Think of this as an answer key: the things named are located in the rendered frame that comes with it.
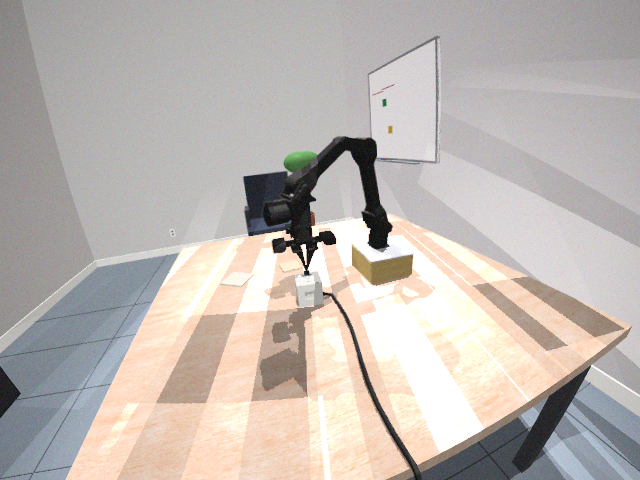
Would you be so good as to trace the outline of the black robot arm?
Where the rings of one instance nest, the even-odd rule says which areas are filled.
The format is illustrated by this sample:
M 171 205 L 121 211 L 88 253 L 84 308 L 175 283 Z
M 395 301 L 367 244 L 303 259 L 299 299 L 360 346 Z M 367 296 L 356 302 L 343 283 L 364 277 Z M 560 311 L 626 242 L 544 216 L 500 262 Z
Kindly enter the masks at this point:
M 311 218 L 310 202 L 316 201 L 310 193 L 317 185 L 321 174 L 333 164 L 344 151 L 351 152 L 360 170 L 366 208 L 362 211 L 363 221 L 370 228 L 369 244 L 373 249 L 390 247 L 388 234 L 393 225 L 380 204 L 374 161 L 377 157 L 377 143 L 371 137 L 349 138 L 338 136 L 323 149 L 309 164 L 293 172 L 287 179 L 279 199 L 267 201 L 264 206 L 266 224 L 274 226 L 292 221 Z M 293 196 L 289 195 L 290 193 Z

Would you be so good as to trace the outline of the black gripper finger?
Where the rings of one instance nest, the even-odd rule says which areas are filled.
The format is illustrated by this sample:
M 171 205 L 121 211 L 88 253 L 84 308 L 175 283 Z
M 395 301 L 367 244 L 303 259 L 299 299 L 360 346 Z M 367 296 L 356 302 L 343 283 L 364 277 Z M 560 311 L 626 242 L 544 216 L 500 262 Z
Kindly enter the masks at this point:
M 292 251 L 292 253 L 296 253 L 298 255 L 298 257 L 300 258 L 304 268 L 306 268 L 306 264 L 305 264 L 304 255 L 303 255 L 302 249 L 301 250 L 297 250 L 297 251 Z
M 315 252 L 315 250 L 318 250 L 318 246 L 317 247 L 311 247 L 309 248 L 309 246 L 306 244 L 306 265 L 307 268 L 309 268 L 312 256 Z

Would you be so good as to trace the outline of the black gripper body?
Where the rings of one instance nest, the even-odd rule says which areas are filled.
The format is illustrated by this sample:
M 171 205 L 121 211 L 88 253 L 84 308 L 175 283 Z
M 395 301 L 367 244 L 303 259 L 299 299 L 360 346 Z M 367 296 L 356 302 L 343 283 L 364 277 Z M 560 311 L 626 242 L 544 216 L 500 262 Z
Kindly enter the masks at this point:
M 292 221 L 293 239 L 285 241 L 284 237 L 271 240 L 273 254 L 284 253 L 286 247 L 292 251 L 301 250 L 301 245 L 307 244 L 309 248 L 317 247 L 317 242 L 323 242 L 326 246 L 336 244 L 336 236 L 331 231 L 319 232 L 319 236 L 312 234 L 311 218 L 305 221 Z

